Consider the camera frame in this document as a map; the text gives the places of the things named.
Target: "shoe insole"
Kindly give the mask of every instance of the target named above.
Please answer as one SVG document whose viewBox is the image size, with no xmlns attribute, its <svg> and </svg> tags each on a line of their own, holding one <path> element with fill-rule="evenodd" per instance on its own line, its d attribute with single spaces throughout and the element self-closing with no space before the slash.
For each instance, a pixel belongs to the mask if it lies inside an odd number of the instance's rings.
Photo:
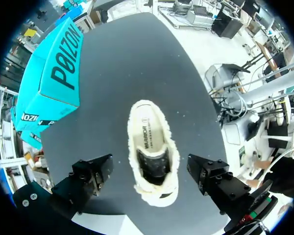
<svg viewBox="0 0 294 235">
<path fill-rule="evenodd" d="M 150 105 L 141 105 L 133 113 L 133 139 L 149 153 L 159 152 L 164 145 L 161 122 Z"/>
</svg>

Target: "shoe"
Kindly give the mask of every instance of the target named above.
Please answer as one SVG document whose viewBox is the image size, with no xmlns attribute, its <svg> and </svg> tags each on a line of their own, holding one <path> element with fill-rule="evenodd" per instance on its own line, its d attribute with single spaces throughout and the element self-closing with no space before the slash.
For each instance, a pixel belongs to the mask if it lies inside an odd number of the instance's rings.
<svg viewBox="0 0 294 235">
<path fill-rule="evenodd" d="M 180 155 L 164 114 L 149 100 L 136 102 L 130 111 L 127 133 L 136 192 L 151 206 L 171 205 L 178 194 Z"/>
</svg>

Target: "person's hand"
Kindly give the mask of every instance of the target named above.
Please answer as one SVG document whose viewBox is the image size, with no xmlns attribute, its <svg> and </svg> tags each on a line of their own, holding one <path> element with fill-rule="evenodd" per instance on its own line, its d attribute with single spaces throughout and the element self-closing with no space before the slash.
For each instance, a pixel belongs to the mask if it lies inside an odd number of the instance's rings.
<svg viewBox="0 0 294 235">
<path fill-rule="evenodd" d="M 284 212 L 286 212 L 290 207 L 292 206 L 291 203 L 288 203 L 284 206 L 282 206 L 278 212 L 278 216 L 280 217 Z"/>
</svg>

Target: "black tabletop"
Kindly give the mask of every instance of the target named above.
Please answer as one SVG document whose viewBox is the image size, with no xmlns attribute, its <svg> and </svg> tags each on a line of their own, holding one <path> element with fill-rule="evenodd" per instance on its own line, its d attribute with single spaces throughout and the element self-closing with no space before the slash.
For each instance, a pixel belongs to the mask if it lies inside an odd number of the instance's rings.
<svg viewBox="0 0 294 235">
<path fill-rule="evenodd" d="M 112 153 L 114 172 L 84 212 L 127 214 L 146 235 L 209 235 L 222 229 L 226 216 L 201 195 L 186 170 L 189 153 L 226 161 L 217 115 L 172 33 L 150 13 L 124 17 L 85 34 L 80 63 L 80 107 L 42 133 L 54 183 L 79 159 Z M 165 208 L 149 206 L 133 188 L 126 129 L 130 108 L 140 99 L 160 107 L 181 155 L 178 198 Z"/>
</svg>

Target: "screw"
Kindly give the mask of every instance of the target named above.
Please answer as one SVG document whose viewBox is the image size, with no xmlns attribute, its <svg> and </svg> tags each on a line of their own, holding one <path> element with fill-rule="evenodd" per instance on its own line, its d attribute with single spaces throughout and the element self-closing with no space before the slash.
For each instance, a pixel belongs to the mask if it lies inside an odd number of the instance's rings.
<svg viewBox="0 0 294 235">
<path fill-rule="evenodd" d="M 36 193 L 31 194 L 30 199 L 31 200 L 36 200 L 37 199 L 37 194 Z"/>
<path fill-rule="evenodd" d="M 28 200 L 23 200 L 23 201 L 22 201 L 22 205 L 23 205 L 24 207 L 28 207 L 28 206 L 29 206 L 29 201 L 28 201 Z"/>
</svg>

